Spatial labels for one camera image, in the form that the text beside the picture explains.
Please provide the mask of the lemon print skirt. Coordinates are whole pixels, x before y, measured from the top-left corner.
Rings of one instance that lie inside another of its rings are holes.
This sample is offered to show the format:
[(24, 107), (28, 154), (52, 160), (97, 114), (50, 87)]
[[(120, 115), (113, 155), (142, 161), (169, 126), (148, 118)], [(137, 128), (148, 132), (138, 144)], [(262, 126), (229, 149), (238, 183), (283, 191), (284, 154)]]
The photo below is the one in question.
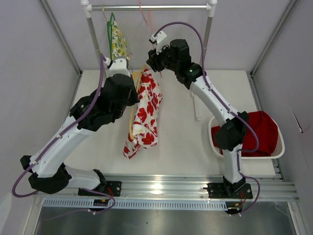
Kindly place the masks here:
[(113, 58), (125, 56), (129, 57), (128, 54), (128, 43), (125, 39), (122, 30), (117, 24), (116, 20), (113, 23), (113, 32), (112, 32), (112, 48), (113, 48)]

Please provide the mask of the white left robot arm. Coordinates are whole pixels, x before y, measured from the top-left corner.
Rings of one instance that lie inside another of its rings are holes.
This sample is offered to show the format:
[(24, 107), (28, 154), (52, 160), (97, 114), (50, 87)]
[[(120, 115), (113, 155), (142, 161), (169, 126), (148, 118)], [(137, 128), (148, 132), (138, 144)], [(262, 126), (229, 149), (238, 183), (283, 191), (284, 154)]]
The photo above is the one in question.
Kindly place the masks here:
[(79, 195), (102, 195), (108, 183), (100, 170), (79, 170), (65, 165), (64, 161), (86, 138), (103, 125), (114, 123), (126, 107), (138, 102), (132, 76), (122, 73), (108, 77), (101, 89), (80, 98), (52, 143), (37, 154), (20, 159), (23, 169), (31, 174), (30, 186), (47, 194), (77, 188)]

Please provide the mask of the red poppy print cloth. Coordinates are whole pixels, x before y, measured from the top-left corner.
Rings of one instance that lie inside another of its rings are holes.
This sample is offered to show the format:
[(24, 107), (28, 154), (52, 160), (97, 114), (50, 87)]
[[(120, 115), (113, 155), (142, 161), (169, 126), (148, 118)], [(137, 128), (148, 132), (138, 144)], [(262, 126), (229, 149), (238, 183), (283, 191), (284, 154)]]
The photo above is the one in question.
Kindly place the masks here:
[(141, 149), (155, 147), (158, 143), (157, 119), (163, 94), (152, 73), (145, 69), (141, 75), (139, 102), (134, 108), (133, 136), (124, 145), (123, 155), (133, 158)]

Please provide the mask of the green hanger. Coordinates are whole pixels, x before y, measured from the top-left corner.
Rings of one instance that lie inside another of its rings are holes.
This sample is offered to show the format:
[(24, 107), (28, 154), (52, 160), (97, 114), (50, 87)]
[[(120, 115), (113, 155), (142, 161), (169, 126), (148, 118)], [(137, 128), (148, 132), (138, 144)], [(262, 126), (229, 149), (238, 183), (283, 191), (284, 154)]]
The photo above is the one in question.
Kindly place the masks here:
[(110, 50), (110, 59), (113, 58), (113, 48), (112, 48), (112, 32), (113, 32), (113, 23), (115, 21), (114, 13), (111, 13), (110, 19), (108, 20), (105, 15), (105, 6), (102, 5), (103, 16), (107, 22), (107, 36), (109, 42), (109, 50)]

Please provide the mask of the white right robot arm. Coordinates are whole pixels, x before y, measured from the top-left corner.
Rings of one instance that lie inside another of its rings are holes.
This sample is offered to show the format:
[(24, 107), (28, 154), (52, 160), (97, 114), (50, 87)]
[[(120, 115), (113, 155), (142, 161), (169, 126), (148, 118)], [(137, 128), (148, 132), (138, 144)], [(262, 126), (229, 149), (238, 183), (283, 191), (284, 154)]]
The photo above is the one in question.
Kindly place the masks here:
[(238, 150), (243, 146), (247, 131), (247, 112), (238, 112), (215, 90), (202, 67), (192, 62), (185, 39), (172, 40), (168, 45), (164, 40), (149, 41), (155, 47), (149, 51), (147, 60), (153, 71), (173, 71), (177, 80), (196, 95), (218, 121), (220, 129), (214, 138), (224, 156), (223, 191), (226, 196), (235, 197), (246, 182), (238, 169)]

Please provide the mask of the yellow hanger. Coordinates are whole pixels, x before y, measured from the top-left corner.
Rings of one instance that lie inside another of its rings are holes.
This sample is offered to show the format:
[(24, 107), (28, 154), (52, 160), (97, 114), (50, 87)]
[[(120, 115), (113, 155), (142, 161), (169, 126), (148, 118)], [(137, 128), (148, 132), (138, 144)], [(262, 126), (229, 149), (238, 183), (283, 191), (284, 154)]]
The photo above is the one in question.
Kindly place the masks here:
[[(141, 84), (141, 75), (144, 72), (144, 70), (147, 68), (147, 64), (145, 63), (139, 71), (137, 72), (133, 72), (133, 80), (134, 82), (136, 82), (136, 92), (139, 91), (140, 89), (140, 84)], [(133, 136), (133, 119), (134, 119), (134, 106), (131, 107), (131, 111), (130, 111), (130, 120), (129, 120), (129, 137), (131, 140), (134, 139)]]

